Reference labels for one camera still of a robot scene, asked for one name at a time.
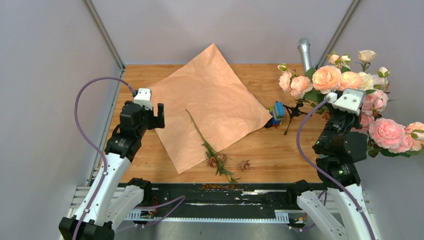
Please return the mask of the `pink roses stem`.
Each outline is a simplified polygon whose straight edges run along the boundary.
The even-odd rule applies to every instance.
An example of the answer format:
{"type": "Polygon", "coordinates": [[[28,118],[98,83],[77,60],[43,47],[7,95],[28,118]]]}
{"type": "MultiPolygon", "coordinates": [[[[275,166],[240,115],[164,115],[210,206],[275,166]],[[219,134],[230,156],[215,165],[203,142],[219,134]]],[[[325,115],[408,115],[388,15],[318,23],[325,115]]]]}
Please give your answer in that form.
{"type": "Polygon", "coordinates": [[[371,123],[375,121],[376,116],[386,108],[388,100],[388,95],[379,89],[375,90],[373,93],[367,94],[361,107],[360,124],[362,128],[353,127],[352,131],[366,134],[371,123]]]}

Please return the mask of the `dried brown roses stem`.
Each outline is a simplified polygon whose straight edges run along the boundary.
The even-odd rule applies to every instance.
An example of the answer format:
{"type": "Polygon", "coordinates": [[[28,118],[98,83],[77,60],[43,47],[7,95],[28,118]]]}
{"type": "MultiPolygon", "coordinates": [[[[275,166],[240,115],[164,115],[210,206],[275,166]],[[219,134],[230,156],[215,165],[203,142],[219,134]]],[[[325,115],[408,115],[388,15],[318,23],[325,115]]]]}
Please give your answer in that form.
{"type": "Polygon", "coordinates": [[[328,122],[331,118],[330,112],[327,110],[321,114],[321,118],[324,122],[328,122]]]}

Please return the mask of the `brown kraft wrapping paper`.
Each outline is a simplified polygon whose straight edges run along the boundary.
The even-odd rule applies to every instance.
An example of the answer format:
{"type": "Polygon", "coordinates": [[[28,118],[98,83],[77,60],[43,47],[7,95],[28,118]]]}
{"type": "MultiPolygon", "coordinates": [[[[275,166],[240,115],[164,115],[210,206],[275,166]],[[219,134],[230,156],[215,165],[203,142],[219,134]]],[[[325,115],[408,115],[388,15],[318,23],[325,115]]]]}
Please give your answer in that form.
{"type": "Polygon", "coordinates": [[[271,118],[215,44],[150,89],[152,102],[164,105],[157,134],[178,173],[206,159],[204,142],[222,151],[271,118]]]}

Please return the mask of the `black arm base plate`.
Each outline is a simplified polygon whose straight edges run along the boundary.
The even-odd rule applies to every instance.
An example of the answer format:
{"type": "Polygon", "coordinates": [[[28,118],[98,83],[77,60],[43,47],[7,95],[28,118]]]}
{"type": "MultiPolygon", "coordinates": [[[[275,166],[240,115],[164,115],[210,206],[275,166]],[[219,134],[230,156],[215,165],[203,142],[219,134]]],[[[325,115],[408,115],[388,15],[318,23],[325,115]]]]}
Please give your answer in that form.
{"type": "Polygon", "coordinates": [[[140,206],[157,206],[154,216],[162,217],[175,203],[165,203],[184,196],[170,214],[182,219],[272,219],[276,211],[290,218],[304,216],[287,192],[288,183],[154,183],[140,206]]]}

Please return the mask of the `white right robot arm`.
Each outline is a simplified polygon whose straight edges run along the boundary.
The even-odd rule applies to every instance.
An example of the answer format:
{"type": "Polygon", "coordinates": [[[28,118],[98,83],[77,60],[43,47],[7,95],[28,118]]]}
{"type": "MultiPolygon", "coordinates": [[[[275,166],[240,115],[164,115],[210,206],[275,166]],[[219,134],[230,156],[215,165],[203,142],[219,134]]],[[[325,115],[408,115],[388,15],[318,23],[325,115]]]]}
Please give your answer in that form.
{"type": "Polygon", "coordinates": [[[366,158],[367,137],[352,132],[360,118],[350,112],[329,108],[329,120],[312,146],[320,157],[312,162],[302,150],[300,136],[305,122],[297,130],[296,145],[301,156],[318,173],[338,208],[337,220],[325,207],[306,180],[292,183],[285,195],[292,209],[301,208],[328,240],[378,240],[380,235],[367,210],[363,188],[355,163],[366,158]]]}

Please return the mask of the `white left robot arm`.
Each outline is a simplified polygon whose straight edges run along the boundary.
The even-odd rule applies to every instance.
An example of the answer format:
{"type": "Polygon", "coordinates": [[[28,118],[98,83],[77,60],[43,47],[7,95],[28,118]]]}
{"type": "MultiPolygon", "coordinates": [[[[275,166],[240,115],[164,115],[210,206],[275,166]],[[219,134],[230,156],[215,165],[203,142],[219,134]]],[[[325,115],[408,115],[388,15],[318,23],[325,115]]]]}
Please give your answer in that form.
{"type": "Polygon", "coordinates": [[[127,171],[147,130],[165,127],[164,104],[154,109],[126,101],[115,127],[102,153],[100,166],[88,194],[72,217],[63,217],[59,231],[65,240],[113,240],[117,228],[126,215],[137,205],[149,206],[153,193],[146,186],[149,181],[132,179],[124,192],[112,201],[120,179],[127,171]]]}

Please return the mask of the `white roses stem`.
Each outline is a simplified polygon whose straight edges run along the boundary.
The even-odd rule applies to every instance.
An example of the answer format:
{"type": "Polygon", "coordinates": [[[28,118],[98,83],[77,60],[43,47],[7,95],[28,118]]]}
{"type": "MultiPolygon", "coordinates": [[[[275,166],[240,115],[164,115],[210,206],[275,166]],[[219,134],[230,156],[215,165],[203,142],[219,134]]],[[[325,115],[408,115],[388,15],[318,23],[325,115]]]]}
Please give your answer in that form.
{"type": "Polygon", "coordinates": [[[351,59],[347,55],[343,55],[340,58],[341,63],[341,77],[339,90],[345,89],[359,89],[359,90],[371,90],[374,87],[372,76],[366,72],[353,72],[350,70],[348,62],[351,59]]]}

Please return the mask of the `single rose stem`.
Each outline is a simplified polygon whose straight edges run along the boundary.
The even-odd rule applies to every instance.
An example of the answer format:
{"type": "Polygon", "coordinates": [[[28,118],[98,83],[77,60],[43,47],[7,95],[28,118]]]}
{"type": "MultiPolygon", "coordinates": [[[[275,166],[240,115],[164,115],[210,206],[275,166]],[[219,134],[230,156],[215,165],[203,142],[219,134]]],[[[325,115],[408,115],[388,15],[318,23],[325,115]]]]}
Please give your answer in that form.
{"type": "Polygon", "coordinates": [[[360,50],[358,52],[358,60],[362,67],[362,71],[366,72],[371,65],[371,61],[377,56],[377,53],[373,50],[360,50]]]}

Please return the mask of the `peach roses stem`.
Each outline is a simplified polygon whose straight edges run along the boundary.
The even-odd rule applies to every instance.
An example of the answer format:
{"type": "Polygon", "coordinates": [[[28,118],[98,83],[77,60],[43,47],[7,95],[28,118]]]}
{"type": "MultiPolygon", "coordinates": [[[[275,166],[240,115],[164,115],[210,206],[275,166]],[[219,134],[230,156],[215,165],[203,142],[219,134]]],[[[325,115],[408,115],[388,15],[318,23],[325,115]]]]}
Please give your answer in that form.
{"type": "Polygon", "coordinates": [[[295,99],[302,99],[306,93],[313,90],[312,81],[302,75],[298,75],[295,70],[288,68],[285,63],[279,64],[277,68],[282,72],[279,77],[280,88],[295,99]]]}
{"type": "Polygon", "coordinates": [[[364,83],[363,77],[351,71],[348,55],[328,55],[328,65],[322,66],[312,75],[312,87],[321,94],[345,89],[360,89],[364,83]]]}

